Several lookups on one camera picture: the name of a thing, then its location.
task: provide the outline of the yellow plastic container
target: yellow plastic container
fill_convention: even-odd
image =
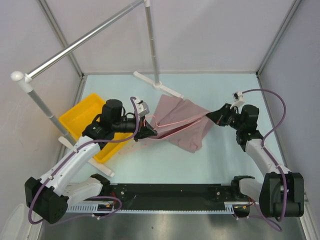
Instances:
[[[79,139],[85,128],[92,123],[96,115],[102,111],[102,106],[106,103],[97,94],[92,93],[87,96],[65,114],[63,114],[59,121],[72,134],[75,139]],[[132,133],[116,133],[113,140],[121,140],[128,138]],[[116,154],[127,141],[119,143],[108,143],[97,155],[93,158],[98,163],[105,163],[114,154]]]

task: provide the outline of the table surface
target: table surface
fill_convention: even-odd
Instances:
[[[218,110],[225,103],[233,103],[234,92],[259,88],[255,74],[161,74],[160,80],[165,86],[183,94],[184,99],[209,111]],[[82,99],[91,93],[105,100],[121,100],[127,112],[133,112],[129,98],[137,96],[147,102],[151,114],[163,94],[130,74],[89,75]],[[250,92],[244,97],[246,104],[260,109],[258,129],[265,135],[272,125],[262,93]],[[237,144],[236,131],[231,127],[214,125],[202,144],[199,151],[190,153],[162,141],[125,155],[117,153],[105,165],[115,172],[115,176],[110,178],[112,183],[229,184],[238,175],[251,175],[263,182],[254,161]],[[266,144],[282,163],[274,134]],[[72,181],[82,182],[95,173],[102,174],[87,163]]]

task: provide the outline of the folded fabric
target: folded fabric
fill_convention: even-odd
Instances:
[[[213,126],[213,122],[206,117],[209,112],[190,100],[162,95],[150,122],[158,135],[140,139],[139,142],[151,145],[169,141],[194,153],[202,147],[202,139]]]

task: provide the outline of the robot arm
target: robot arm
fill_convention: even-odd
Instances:
[[[280,217],[284,206],[284,183],[279,171],[281,167],[287,185],[285,217],[300,217],[304,213],[304,179],[300,173],[293,173],[282,164],[276,165],[275,157],[266,146],[262,147],[263,136],[257,130],[259,109],[244,105],[241,113],[238,107],[244,103],[241,92],[233,94],[235,103],[226,103],[217,111],[206,116],[219,126],[231,126],[236,130],[236,141],[258,166],[264,176],[263,183],[252,176],[235,177],[233,183],[238,193],[251,197],[260,204],[265,217]]]
[[[74,147],[40,179],[29,178],[25,185],[26,204],[30,208],[32,202],[42,188],[36,199],[33,211],[53,224],[59,221],[67,208],[82,202],[90,197],[98,196],[106,180],[97,174],[81,183],[69,184],[71,179],[94,155],[106,146],[105,142],[92,142],[93,140],[112,140],[115,133],[135,133],[134,140],[156,136],[157,132],[145,122],[145,115],[149,113],[148,105],[136,98],[134,100],[139,117],[138,131],[137,119],[124,115],[122,102],[116,99],[106,101],[91,124],[82,133]]]

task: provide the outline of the metal rod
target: metal rod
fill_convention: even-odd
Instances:
[[[37,1],[39,3],[40,7],[42,8],[43,13],[44,13],[46,19],[48,20],[50,26],[52,27],[52,30],[53,30],[56,38],[58,39],[61,47],[62,48],[68,47],[69,44],[67,43],[67,40],[66,40],[63,32],[61,31],[61,29],[56,21],[56,18],[53,15],[47,1],[46,0],[37,0]],[[72,52],[68,55],[68,58],[72,64],[74,70],[76,71],[76,73],[79,75],[80,78],[82,78],[83,73],[82,73],[81,68],[80,68],[80,66],[79,66],[79,64],[78,64],[78,62]]]
[[[287,15],[285,16],[285,18],[281,24],[281,27],[279,28],[278,32],[276,33],[270,47],[268,48],[268,51],[266,52],[265,56],[263,57],[263,60],[260,63],[258,70],[256,71],[256,75],[258,77],[261,75],[261,73],[265,69],[270,57],[272,56],[273,52],[275,51],[276,47],[278,46],[280,40],[282,39],[282,36],[284,35],[289,23],[293,19],[294,15],[297,12],[297,9],[300,6],[302,1],[303,0],[295,0],[294,3],[291,5],[291,8],[288,11]]]
[[[155,37],[154,37],[154,30],[152,27],[150,6],[145,7],[145,14],[146,14],[146,22],[148,25],[148,32],[149,32],[152,67],[153,67],[153,74],[154,74],[154,84],[159,85],[160,84],[159,69],[158,69],[158,61],[157,61],[157,57],[156,57]]]
[[[112,17],[110,17],[109,19],[107,19],[106,21],[104,21],[103,23],[101,23],[100,25],[98,25],[97,27],[95,27],[94,29],[89,31],[88,33],[86,33],[84,36],[80,37],[78,40],[71,43],[68,47],[61,50],[56,55],[54,55],[53,57],[51,57],[50,59],[48,59],[47,61],[45,61],[44,63],[42,63],[38,67],[36,67],[35,69],[33,69],[32,71],[30,71],[28,73],[28,76],[31,79],[34,79],[36,76],[41,74],[43,71],[45,71],[46,69],[51,67],[53,64],[55,64],[60,59],[62,59],[63,57],[65,57],[66,55],[71,53],[73,50],[75,50],[76,48],[78,48],[79,46],[84,44],[89,39],[91,39],[92,37],[94,37],[95,35],[100,33],[102,30],[109,27],[111,24],[113,24],[114,22],[116,22],[117,20],[122,18],[124,15],[131,12],[134,8],[136,8],[137,6],[142,4],[143,2],[144,2],[144,0],[136,0],[132,4],[126,6],[125,8],[123,8],[122,10],[117,12],[115,15],[113,15]]]
[[[47,107],[44,101],[42,101],[42,99],[35,92],[35,90],[28,92],[28,95],[39,106],[39,108],[44,112],[44,114],[48,117],[48,119],[50,119],[50,121],[59,129],[62,135],[65,136],[65,138],[68,139],[68,141],[72,145],[75,145],[76,144],[75,139],[71,136],[68,130],[60,123],[57,117],[50,111],[50,109]]]

